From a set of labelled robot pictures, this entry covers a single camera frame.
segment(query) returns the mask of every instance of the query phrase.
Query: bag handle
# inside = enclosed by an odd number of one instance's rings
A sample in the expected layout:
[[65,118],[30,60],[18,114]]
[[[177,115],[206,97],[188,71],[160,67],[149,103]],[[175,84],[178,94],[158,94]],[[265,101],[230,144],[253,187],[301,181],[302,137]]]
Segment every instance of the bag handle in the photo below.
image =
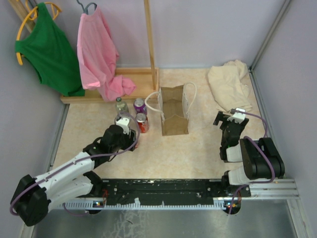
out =
[[186,90],[186,87],[187,87],[188,84],[192,84],[192,85],[195,87],[195,94],[194,94],[194,98],[193,98],[191,104],[190,104],[189,107],[188,107],[187,113],[189,112],[189,110],[190,110],[190,108],[191,108],[191,106],[192,106],[194,100],[196,99],[196,95],[197,95],[197,86],[196,86],[196,84],[193,83],[193,82],[185,83],[185,84],[184,84],[184,91]]
[[159,92],[153,92],[151,93],[149,96],[147,96],[147,98],[144,100],[144,103],[145,105],[147,106],[147,108],[151,109],[152,111],[154,112],[158,112],[158,113],[162,113],[163,114],[163,111],[159,110],[159,109],[155,109],[155,108],[152,108],[149,104],[148,104],[148,99],[153,96],[154,94],[159,94]]

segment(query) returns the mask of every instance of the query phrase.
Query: red can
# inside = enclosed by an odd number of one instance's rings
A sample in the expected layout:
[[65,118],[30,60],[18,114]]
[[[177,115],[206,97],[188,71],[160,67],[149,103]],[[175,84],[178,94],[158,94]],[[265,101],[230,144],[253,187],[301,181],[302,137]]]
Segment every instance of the red can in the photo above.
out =
[[144,113],[138,113],[135,118],[139,124],[141,133],[147,132],[149,130],[149,121],[147,115],[145,115]]

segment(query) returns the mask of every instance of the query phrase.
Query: clothes hanger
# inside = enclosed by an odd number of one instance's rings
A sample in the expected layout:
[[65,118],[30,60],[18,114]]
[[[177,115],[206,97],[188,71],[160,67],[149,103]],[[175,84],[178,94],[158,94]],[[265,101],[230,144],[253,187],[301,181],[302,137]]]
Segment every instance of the clothes hanger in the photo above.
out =
[[[28,4],[27,4],[27,1],[25,1],[25,4],[26,4],[26,7],[28,8],[29,10],[29,14],[27,14],[27,16],[24,18],[21,26],[20,26],[20,29],[19,29],[19,32],[18,32],[18,35],[16,36],[16,40],[19,41],[20,40],[20,37],[21,37],[21,33],[22,33],[22,30],[23,30],[23,27],[25,25],[25,23],[28,21],[28,20],[32,20],[34,21],[37,16],[38,16],[38,13],[37,13],[37,9],[38,9],[38,6],[36,6],[35,8],[33,8],[32,10],[30,10]],[[62,12],[62,10],[53,2],[45,2],[45,4],[50,4],[51,7],[52,7],[52,13],[53,13],[53,20],[55,20],[57,18],[57,16],[59,15],[60,12]],[[23,65],[23,61],[22,61],[22,57],[21,57],[21,53],[20,52],[17,52],[16,53],[16,57],[18,59],[18,62],[20,65]]]
[[96,10],[96,8],[97,8],[97,4],[95,4],[94,2],[91,2],[91,3],[89,3],[86,7],[84,7],[84,5],[79,1],[79,0],[76,0],[77,1],[77,3],[79,4],[79,5],[81,5],[81,8],[83,9],[83,12],[85,13],[85,14],[87,14],[88,15],[88,8],[89,8],[89,6],[90,5],[94,5],[95,6],[95,10]]
[[31,1],[31,0],[27,0],[28,1],[28,3],[31,5],[31,7],[32,7],[32,9],[33,8],[35,8],[35,6],[37,5],[37,3],[36,3],[36,1]]

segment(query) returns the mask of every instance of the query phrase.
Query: wooden pole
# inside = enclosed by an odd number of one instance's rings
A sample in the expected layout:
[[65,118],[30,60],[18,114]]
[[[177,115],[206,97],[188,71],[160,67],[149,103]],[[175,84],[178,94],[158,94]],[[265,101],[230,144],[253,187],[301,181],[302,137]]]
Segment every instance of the wooden pole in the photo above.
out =
[[144,0],[144,8],[145,8],[145,19],[147,22],[147,32],[148,32],[148,42],[149,42],[149,51],[150,51],[150,62],[151,62],[153,89],[156,90],[157,76],[155,73],[155,64],[154,64],[154,47],[153,47],[152,22],[151,22],[149,0]]
[[[29,13],[28,10],[25,8],[23,3],[20,0],[8,0],[8,2],[11,4],[12,8],[16,12],[16,14],[19,16],[21,21],[25,19],[27,14]],[[25,23],[26,28],[29,32],[32,32],[35,26],[34,21],[27,21]]]

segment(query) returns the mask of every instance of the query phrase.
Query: brown paper bag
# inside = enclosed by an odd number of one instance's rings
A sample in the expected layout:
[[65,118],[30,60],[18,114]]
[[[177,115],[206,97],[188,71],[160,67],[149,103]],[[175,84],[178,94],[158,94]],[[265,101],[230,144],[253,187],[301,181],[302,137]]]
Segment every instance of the brown paper bag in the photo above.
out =
[[[186,87],[188,84],[195,86],[193,101],[188,106]],[[196,98],[197,88],[192,82],[174,88],[161,87],[158,92],[151,93],[145,99],[145,105],[161,115],[162,135],[188,134],[189,109]],[[148,105],[148,99],[158,94],[159,110]]]

